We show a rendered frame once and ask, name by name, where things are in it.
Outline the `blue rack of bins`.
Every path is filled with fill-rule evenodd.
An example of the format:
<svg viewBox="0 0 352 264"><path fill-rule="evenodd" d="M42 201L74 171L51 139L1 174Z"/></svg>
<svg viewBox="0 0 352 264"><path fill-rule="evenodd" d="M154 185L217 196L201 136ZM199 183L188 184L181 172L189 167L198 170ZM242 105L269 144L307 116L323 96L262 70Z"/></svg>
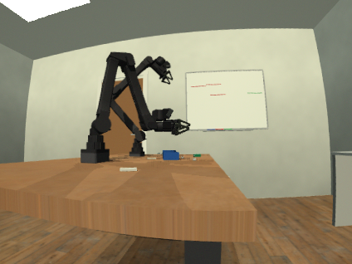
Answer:
<svg viewBox="0 0 352 264"><path fill-rule="evenodd" d="M176 150L163 150L164 160L179 160L179 152Z"/></svg>

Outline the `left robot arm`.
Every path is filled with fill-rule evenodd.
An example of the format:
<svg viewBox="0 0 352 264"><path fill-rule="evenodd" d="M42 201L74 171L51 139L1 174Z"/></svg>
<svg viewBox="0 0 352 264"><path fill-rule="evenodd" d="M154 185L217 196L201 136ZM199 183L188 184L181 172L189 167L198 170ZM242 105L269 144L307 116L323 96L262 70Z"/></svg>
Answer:
<svg viewBox="0 0 352 264"><path fill-rule="evenodd" d="M154 60L151 56L147 56L135 68L137 76L140 75L144 70L146 70L149 67L151 67L154 71L156 71L158 67L161 71L164 71L165 69L169 69L171 65L168 61L166 61L161 56L157 57ZM133 147L131 147L131 152L133 153L130 152L130 154L144 154L144 147L142 147L142 143L140 143L140 141L142 142L143 140L146 140L145 132L142 130L139 130L139 128L132 122L129 116L115 102L115 99L119 97L119 95L124 91L124 89L127 86L128 86L127 80L124 78L118 85L114 87L110 108L119 116L119 118L124 122L124 124L129 128L129 130L133 134L135 134ZM121 90L121 93L119 92L119 90ZM114 97L115 95L117 96ZM137 152L141 152L141 153L137 153Z"/></svg>

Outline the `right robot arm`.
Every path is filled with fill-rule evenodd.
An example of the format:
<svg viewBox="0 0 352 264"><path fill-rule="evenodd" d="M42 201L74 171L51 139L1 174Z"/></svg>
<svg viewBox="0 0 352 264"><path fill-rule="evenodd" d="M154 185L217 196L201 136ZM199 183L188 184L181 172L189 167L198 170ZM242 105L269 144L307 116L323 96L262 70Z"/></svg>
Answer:
<svg viewBox="0 0 352 264"><path fill-rule="evenodd" d="M121 59L120 64L119 59ZM130 93L133 97L134 104L138 113L141 129L143 131L154 130L155 132L163 132L162 125L163 128L171 128L171 123L173 120L166 119L169 119L174 111L170 108L153 110L151 116L148 106L146 105L134 65L135 61L131 53L111 52L107 57L104 80L101 87L98 108L96 111L96 119L91 123L91 133L88 135L88 144L86 145L86 149L81 149L81 153L110 152L109 149L105 149L104 135L101 134L111 130L111 121L109 119L110 104L118 66L120 66L121 70L123 69L122 72L124 72L125 78L128 82ZM97 118L99 116L100 118ZM144 122L141 120L144 120Z"/></svg>

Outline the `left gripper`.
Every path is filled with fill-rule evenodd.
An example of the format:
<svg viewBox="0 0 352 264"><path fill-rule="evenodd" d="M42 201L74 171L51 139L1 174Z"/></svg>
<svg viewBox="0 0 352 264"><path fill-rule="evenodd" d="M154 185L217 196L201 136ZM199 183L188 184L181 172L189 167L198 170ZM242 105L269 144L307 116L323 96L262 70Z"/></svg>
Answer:
<svg viewBox="0 0 352 264"><path fill-rule="evenodd" d="M161 78L163 78L163 80L161 80L161 82L163 82L163 83L166 83L166 81L164 81L165 79L167 79L168 80L168 82L167 82L167 84L171 84L170 83L170 81L169 80L172 80L173 79L173 77L172 77L172 75L171 75L171 72L170 71L167 71L167 69L165 69L164 71L161 71L160 69L159 69L159 67L158 67L158 69L156 70L156 73L161 77ZM169 78L167 75L168 74L170 74L170 76L171 76L171 78ZM163 76L163 77L162 77ZM161 79L161 78L159 78L159 79Z"/></svg>

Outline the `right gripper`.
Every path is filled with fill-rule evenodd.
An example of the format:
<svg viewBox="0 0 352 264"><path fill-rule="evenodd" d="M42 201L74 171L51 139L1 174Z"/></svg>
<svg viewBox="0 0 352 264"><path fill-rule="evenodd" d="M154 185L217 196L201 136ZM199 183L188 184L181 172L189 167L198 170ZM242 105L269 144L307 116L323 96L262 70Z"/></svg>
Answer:
<svg viewBox="0 0 352 264"><path fill-rule="evenodd" d="M187 124L186 126L185 125L181 125L181 122ZM173 128L172 128L173 126ZM172 123L171 123L171 128L163 128L163 125L162 125L162 129L163 129L163 132L171 132L172 134L174 135L179 135L179 134L182 134L183 132L185 131L188 131L189 130L189 126L191 126L191 124L189 124L188 122L185 122L181 119L178 119L178 121L175 121L173 120ZM183 131L180 131L178 132L179 130L182 130L186 128L185 130Z"/></svg>

